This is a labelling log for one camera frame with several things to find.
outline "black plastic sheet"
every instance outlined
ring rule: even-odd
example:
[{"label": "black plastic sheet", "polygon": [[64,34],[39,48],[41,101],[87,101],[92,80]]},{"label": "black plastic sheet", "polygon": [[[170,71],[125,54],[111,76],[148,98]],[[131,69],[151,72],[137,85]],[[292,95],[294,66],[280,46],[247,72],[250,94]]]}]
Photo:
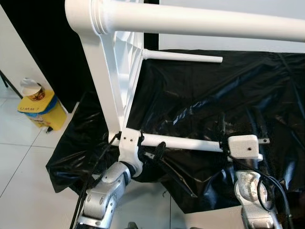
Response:
[{"label": "black plastic sheet", "polygon": [[[305,187],[305,55],[171,52],[223,56],[224,61],[143,61],[127,127],[150,134],[217,141],[215,126],[221,112],[226,114],[229,134],[259,135],[257,126],[264,123],[271,143],[260,148],[264,160],[258,167],[281,180],[291,207],[299,210]],[[98,98],[87,93],[47,164],[56,192],[66,187],[80,191],[107,144],[107,134]],[[118,148],[113,146],[101,163],[101,171],[118,155]],[[157,164],[140,157],[143,172],[135,180],[162,182],[185,213],[239,205],[234,195],[234,169],[222,153],[166,149],[164,161],[198,198],[190,197]]]}]

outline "white rod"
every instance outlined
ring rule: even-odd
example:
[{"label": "white rod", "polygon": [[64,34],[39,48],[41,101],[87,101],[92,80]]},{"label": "white rod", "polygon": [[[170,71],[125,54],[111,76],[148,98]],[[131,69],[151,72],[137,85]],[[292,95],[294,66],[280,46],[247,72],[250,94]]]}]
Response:
[{"label": "white rod", "polygon": [[151,134],[143,134],[143,136],[142,146],[158,146],[161,142],[165,142],[166,148],[222,152],[218,142]]},{"label": "white rod", "polygon": [[136,31],[305,42],[305,20],[220,10],[103,0],[92,15],[100,33]]},{"label": "white rod", "polygon": [[151,51],[148,49],[143,49],[143,58],[147,59],[157,59],[157,60],[172,60],[172,61],[195,61],[195,62],[214,62],[221,63],[223,61],[222,57],[219,56],[203,56],[176,52],[161,52],[161,51]]}]

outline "black curtain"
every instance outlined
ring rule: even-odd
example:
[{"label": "black curtain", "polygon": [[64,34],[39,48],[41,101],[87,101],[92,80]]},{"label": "black curtain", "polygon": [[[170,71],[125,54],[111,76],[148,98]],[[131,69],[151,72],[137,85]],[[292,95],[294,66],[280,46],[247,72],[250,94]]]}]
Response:
[{"label": "black curtain", "polygon": [[[65,0],[0,0],[8,18],[30,54],[71,112],[85,91],[95,91],[77,33],[65,15]],[[159,4],[159,0],[145,0]],[[145,34],[144,46],[157,50],[158,34]]]}]

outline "white rack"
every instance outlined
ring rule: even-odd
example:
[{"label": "white rack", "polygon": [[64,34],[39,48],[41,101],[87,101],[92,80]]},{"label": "white rack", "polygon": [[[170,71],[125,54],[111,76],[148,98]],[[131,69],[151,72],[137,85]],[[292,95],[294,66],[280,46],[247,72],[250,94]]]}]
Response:
[{"label": "white rack", "polygon": [[[81,39],[109,139],[127,125],[143,59],[222,62],[222,57],[144,50],[144,32],[305,42],[305,21],[298,19],[142,0],[66,0],[65,9]],[[142,145],[156,146],[164,139],[167,147],[221,151],[217,142],[148,134]]]}]

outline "white tile floor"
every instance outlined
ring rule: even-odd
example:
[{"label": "white tile floor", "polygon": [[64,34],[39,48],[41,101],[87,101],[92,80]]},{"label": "white tile floor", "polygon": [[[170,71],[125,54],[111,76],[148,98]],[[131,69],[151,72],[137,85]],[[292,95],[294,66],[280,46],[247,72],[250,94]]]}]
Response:
[{"label": "white tile floor", "polygon": [[[61,130],[46,134],[17,112],[19,101],[0,86],[0,229],[68,229],[77,195],[70,189],[55,194],[45,165],[72,114]],[[164,192],[161,184],[133,181],[111,229],[129,221],[139,229],[243,228],[239,207],[185,215]]]}]

